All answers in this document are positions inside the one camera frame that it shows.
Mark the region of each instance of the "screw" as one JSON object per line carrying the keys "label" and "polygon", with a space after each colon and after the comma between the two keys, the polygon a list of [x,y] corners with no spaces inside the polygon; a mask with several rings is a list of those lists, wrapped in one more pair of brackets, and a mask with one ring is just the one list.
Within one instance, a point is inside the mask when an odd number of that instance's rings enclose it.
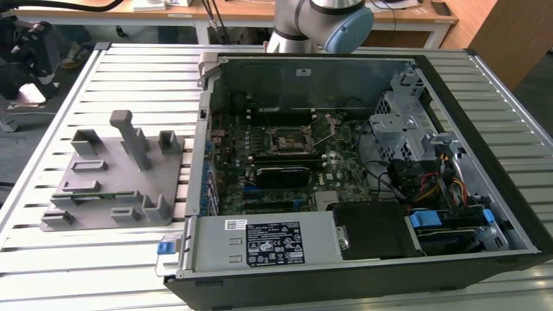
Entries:
{"label": "screw", "polygon": [[347,249],[347,244],[345,243],[343,239],[338,240],[339,249]]}

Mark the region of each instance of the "power supply label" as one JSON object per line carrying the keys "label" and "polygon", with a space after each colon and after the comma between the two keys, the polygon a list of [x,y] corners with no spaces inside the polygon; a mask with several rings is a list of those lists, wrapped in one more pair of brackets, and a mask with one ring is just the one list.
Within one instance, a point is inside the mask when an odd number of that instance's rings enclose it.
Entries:
{"label": "power supply label", "polygon": [[246,225],[245,240],[247,266],[305,263],[298,222]]}

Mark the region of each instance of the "aluminum profile table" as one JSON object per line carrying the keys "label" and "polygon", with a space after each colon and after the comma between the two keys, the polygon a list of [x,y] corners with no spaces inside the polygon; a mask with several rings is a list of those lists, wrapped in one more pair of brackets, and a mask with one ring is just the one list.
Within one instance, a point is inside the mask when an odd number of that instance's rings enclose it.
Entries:
{"label": "aluminum profile table", "polygon": [[[198,45],[113,44],[94,51],[0,209],[0,310],[189,310],[155,276],[155,244],[182,229],[202,52],[261,52]],[[478,57],[463,51],[363,49],[423,53],[549,232],[553,232],[553,143]],[[40,216],[72,154],[80,128],[102,137],[113,109],[129,109],[145,135],[174,130],[185,149],[174,220],[167,227],[44,233]],[[434,106],[445,129],[445,116]],[[463,290],[350,299],[255,310],[550,310],[553,266],[503,273]]]}

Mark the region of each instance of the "shoe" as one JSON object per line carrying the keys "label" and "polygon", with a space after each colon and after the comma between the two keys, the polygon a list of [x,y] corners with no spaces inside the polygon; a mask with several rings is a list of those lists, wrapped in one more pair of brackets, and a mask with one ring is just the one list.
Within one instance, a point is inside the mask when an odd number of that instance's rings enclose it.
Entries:
{"label": "shoe", "polygon": [[88,56],[92,52],[93,44],[88,43],[70,43],[70,50],[66,57],[61,61],[61,68],[74,69],[80,67],[88,59]]}

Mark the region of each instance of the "motherboard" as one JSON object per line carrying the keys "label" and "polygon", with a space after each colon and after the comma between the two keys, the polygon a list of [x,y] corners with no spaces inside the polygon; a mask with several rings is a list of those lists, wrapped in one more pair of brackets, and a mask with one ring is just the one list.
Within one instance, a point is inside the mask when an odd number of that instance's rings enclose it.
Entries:
{"label": "motherboard", "polygon": [[357,159],[362,122],[341,112],[214,114],[218,214],[323,211],[373,198]]}

